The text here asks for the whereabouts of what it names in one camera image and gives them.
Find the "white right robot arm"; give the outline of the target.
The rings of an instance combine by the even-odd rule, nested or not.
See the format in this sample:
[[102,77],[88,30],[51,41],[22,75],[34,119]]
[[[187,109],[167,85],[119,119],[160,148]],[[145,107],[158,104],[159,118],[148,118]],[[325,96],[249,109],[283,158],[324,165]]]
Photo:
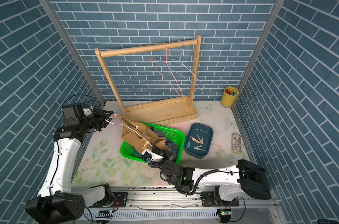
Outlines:
[[231,201],[238,197],[259,200],[272,198],[266,169],[247,160],[238,160],[236,165],[221,169],[182,167],[168,158],[169,153],[142,154],[149,167],[159,169],[164,180],[186,196],[192,196],[199,188],[215,187],[218,198]]

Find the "pink clothespin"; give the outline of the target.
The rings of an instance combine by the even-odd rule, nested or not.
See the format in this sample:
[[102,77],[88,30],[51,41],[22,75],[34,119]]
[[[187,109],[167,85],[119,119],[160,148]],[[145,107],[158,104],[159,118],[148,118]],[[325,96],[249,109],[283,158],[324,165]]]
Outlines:
[[200,137],[199,135],[197,135],[197,137],[198,137],[198,140],[199,140],[200,144],[203,145],[204,137]]

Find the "white wire hanger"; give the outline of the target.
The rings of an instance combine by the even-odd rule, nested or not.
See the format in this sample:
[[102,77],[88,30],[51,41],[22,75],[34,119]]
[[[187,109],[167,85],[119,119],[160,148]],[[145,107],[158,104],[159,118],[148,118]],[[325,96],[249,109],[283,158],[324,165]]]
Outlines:
[[112,124],[112,125],[121,125],[123,126],[126,130],[128,131],[132,131],[135,136],[138,136],[140,140],[143,140],[144,143],[146,141],[150,141],[152,143],[152,145],[154,144],[151,140],[151,136],[149,135],[148,131],[151,132],[150,128],[148,125],[145,125],[143,123],[140,123],[140,122],[136,122],[136,121],[133,121],[129,118],[126,118],[118,113],[114,113],[112,116],[111,116],[112,119],[118,119],[119,120],[119,123],[113,123],[109,120],[107,120],[107,122],[109,124]]

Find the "tan tank top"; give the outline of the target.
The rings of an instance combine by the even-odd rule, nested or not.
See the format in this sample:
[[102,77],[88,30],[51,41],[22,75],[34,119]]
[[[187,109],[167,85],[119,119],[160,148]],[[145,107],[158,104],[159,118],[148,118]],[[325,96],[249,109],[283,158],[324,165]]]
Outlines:
[[122,138],[132,146],[135,157],[141,158],[147,152],[172,161],[177,160],[177,145],[167,139],[162,131],[123,116],[119,116],[118,119],[123,126]]

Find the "yellow pen cup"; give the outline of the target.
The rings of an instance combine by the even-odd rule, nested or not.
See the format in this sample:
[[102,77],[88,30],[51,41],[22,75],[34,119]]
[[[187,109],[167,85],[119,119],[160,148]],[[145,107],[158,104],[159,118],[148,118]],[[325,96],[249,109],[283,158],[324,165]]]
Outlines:
[[233,106],[238,96],[239,90],[237,88],[231,86],[226,87],[221,98],[221,105],[225,108]]

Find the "green plastic basket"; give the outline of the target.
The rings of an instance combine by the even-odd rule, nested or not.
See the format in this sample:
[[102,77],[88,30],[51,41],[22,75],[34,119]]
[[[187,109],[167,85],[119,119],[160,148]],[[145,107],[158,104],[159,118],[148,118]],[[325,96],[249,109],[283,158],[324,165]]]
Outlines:
[[[165,127],[165,126],[160,126],[156,124],[149,124],[143,122],[143,124],[149,125],[150,127],[154,127],[154,130],[160,130],[164,133],[164,136],[168,139],[171,140],[174,144],[177,145],[177,157],[176,157],[176,164],[180,163],[181,157],[182,157],[182,150],[185,144],[185,135],[182,131]],[[133,150],[132,145],[130,145],[127,142],[123,142],[120,148],[120,153],[121,155],[130,160],[134,161],[139,161],[142,163],[145,163],[145,161],[142,160],[142,157],[140,154],[136,153]]]

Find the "dark teal plastic tray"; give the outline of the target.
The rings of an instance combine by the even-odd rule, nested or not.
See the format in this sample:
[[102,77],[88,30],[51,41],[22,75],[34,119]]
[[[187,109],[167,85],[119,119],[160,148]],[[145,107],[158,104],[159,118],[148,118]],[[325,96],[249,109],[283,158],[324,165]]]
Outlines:
[[[198,159],[202,159],[206,157],[210,150],[213,134],[214,134],[213,129],[207,125],[204,125],[201,123],[192,124],[189,129],[188,136],[186,138],[185,145],[184,145],[184,150],[185,150],[187,142],[190,142],[191,150],[190,151],[185,150],[185,152],[188,155],[198,158]],[[201,146],[201,148],[206,149],[206,151],[199,151],[199,150],[194,149],[194,147],[199,146],[201,144],[200,143],[198,144],[194,142],[193,140],[191,140],[190,136],[198,139],[197,135],[199,135],[200,137],[204,137],[204,143]]]

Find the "wooden clothes rack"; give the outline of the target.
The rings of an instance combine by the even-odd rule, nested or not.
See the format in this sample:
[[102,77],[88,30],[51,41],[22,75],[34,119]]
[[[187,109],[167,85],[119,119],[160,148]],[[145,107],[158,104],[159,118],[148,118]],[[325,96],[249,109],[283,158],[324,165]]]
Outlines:
[[194,106],[202,38],[94,52],[123,115],[151,124],[199,117]]

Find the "yellow clothespin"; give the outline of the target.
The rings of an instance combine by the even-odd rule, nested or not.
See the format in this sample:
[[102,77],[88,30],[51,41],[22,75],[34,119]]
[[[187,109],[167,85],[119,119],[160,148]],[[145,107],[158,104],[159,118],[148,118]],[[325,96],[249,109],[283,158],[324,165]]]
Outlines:
[[196,139],[196,138],[194,138],[192,136],[190,136],[190,139],[193,140],[194,142],[198,143],[198,144],[201,143],[198,139]]

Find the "tan clothespin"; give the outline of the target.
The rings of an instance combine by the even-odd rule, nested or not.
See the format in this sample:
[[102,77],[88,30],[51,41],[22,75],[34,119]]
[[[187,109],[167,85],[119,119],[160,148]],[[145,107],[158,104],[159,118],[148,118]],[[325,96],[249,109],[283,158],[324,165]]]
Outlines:
[[152,146],[152,143],[150,141],[146,141],[142,147],[143,151],[149,151],[149,152],[152,152],[153,150],[153,146]]

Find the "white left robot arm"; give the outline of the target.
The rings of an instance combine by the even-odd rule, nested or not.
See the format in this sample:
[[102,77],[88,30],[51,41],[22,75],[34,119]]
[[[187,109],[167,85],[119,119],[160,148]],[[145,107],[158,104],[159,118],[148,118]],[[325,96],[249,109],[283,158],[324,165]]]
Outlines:
[[89,206],[111,206],[114,194],[108,184],[95,186],[82,195],[71,192],[76,156],[84,136],[101,131],[112,119],[112,111],[92,109],[86,104],[62,108],[64,125],[54,133],[53,158],[45,181],[35,199],[28,200],[25,211],[40,224],[61,224],[82,217]]

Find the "dark grey tank top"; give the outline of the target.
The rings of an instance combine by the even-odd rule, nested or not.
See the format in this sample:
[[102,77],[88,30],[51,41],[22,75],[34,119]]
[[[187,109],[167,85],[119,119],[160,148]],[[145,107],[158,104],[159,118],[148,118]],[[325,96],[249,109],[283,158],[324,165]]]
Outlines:
[[166,139],[165,146],[169,147],[169,149],[171,150],[173,154],[173,158],[171,160],[176,162],[177,156],[178,156],[178,146],[173,141],[165,137],[163,131],[156,130],[153,126],[150,126],[149,128],[151,131],[155,132],[158,135],[158,137],[164,137]]

